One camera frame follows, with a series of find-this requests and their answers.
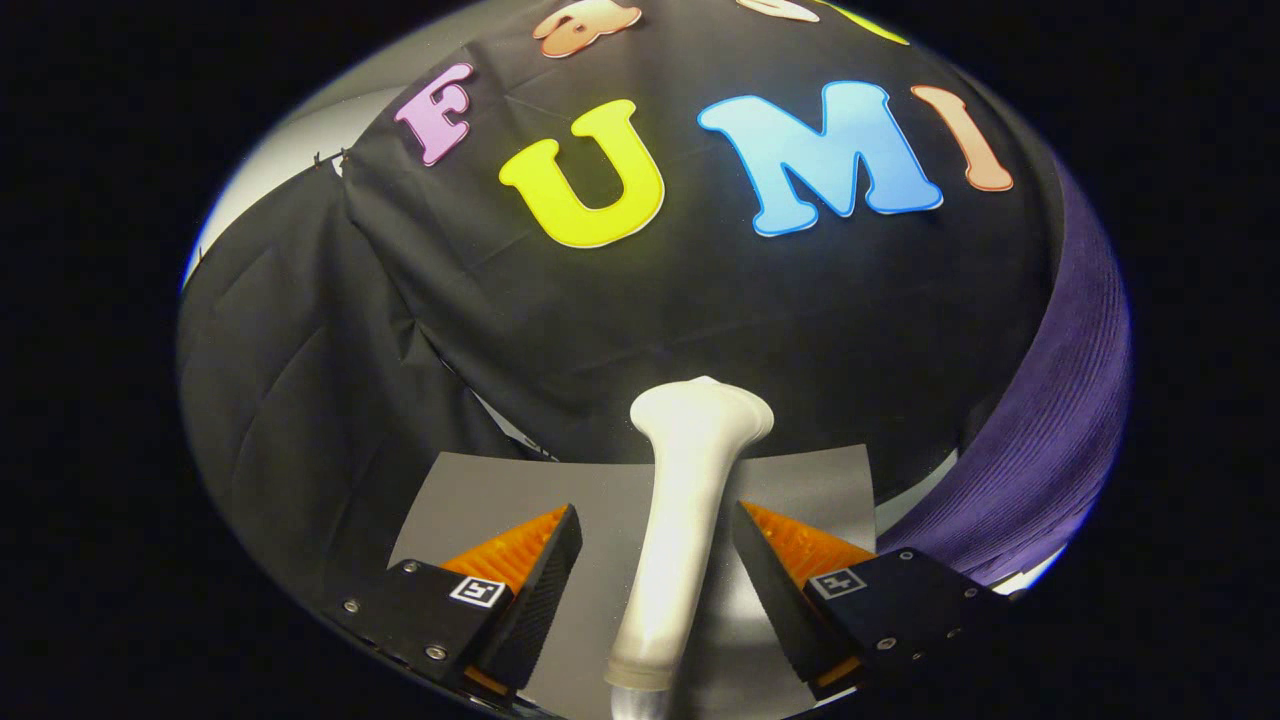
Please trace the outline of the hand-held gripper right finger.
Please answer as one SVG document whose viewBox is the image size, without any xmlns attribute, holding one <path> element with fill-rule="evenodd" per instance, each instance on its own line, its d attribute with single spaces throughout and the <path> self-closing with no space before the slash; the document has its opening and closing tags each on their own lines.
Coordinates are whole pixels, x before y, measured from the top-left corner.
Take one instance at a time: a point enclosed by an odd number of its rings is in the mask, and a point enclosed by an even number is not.
<svg viewBox="0 0 1280 720">
<path fill-rule="evenodd" d="M 735 505 L 732 542 L 783 656 L 817 700 L 955 664 L 1011 606 L 922 550 L 874 553 L 758 503 Z"/>
</svg>

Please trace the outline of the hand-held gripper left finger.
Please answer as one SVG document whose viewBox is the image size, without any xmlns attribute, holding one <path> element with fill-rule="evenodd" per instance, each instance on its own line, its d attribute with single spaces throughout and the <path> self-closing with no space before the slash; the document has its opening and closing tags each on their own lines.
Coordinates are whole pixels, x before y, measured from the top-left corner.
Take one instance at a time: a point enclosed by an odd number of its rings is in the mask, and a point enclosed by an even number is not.
<svg viewBox="0 0 1280 720">
<path fill-rule="evenodd" d="M 571 503 L 443 562 L 406 559 L 335 593 L 335 624 L 443 691 L 513 701 L 534 674 L 582 529 Z"/>
</svg>

